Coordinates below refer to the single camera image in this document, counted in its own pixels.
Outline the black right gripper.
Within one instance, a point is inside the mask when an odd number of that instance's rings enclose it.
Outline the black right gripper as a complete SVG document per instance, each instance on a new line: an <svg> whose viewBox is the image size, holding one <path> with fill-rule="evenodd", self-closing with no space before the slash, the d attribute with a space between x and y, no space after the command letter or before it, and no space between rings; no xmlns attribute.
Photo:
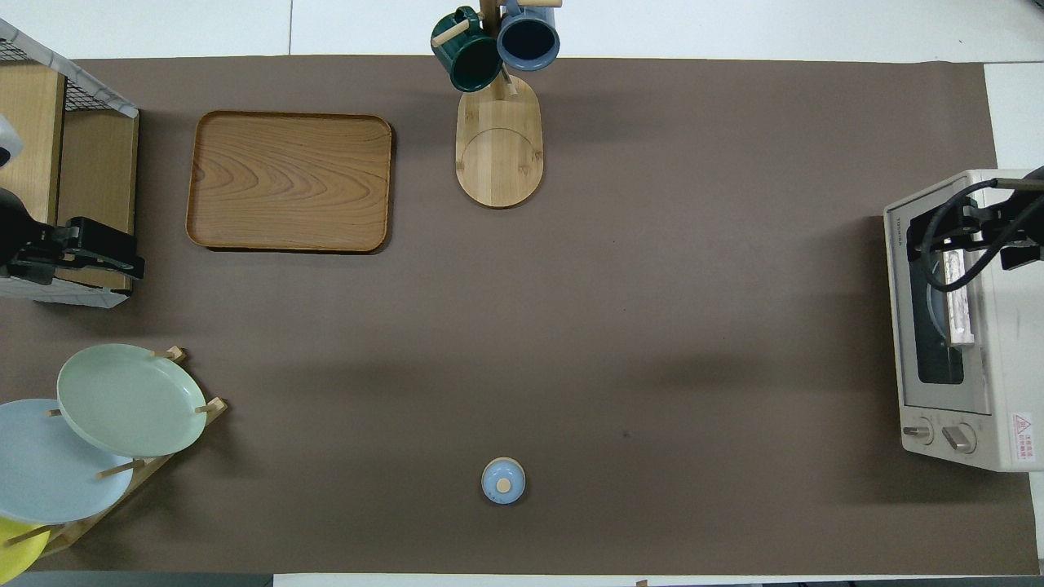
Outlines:
<svg viewBox="0 0 1044 587"><path fill-rule="evenodd" d="M1015 271L1042 259L1042 245L1037 242L1043 241L1041 196L1011 196L994 205L978 205L975 201L969 199L962 206L962 215L940 216L936 229L930 235L930 245L933 249L941 246L946 239L962 235L966 219L975 229L973 241L1005 241L999 252L1002 271ZM935 214L914 216L909 224L910 249L922 248L925 235L929 232L929 224L935 216ZM1002 238L1003 231L1021 218L1024 220L1020 227L1009 237Z"/></svg>

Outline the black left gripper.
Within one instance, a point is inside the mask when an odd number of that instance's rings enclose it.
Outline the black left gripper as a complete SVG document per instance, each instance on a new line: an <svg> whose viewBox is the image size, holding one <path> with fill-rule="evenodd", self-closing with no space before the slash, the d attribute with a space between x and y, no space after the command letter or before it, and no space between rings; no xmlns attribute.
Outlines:
<svg viewBox="0 0 1044 587"><path fill-rule="evenodd" d="M71 237L70 230L75 231ZM72 249L82 250L84 255L66 259L68 241ZM104 257L130 257L130 260ZM7 277L50 284L55 279L56 271L69 267L71 271L115 272L141 280L146 262L144 258L135 256L133 235L89 217L72 217L69 229L7 230Z"/></svg>

